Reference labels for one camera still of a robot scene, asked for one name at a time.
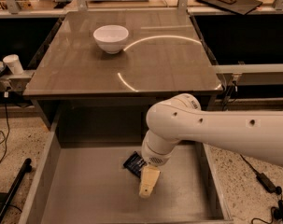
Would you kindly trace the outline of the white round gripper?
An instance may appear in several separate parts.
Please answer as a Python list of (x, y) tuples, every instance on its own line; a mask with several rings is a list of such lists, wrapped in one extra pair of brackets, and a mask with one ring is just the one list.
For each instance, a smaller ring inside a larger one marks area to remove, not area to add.
[(170, 159), (172, 151), (173, 145), (169, 142), (147, 139), (143, 141), (141, 155), (149, 164), (145, 165), (141, 170), (139, 185), (139, 196), (141, 198), (150, 197), (161, 173), (160, 169), (155, 166), (165, 165)]

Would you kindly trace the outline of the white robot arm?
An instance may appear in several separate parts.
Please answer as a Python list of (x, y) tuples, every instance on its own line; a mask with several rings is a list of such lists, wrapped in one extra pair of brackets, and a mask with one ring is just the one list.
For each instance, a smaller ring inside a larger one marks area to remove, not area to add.
[(153, 166), (168, 162), (181, 141), (195, 141), (283, 167), (283, 111), (203, 111), (187, 93), (153, 105), (141, 148)]

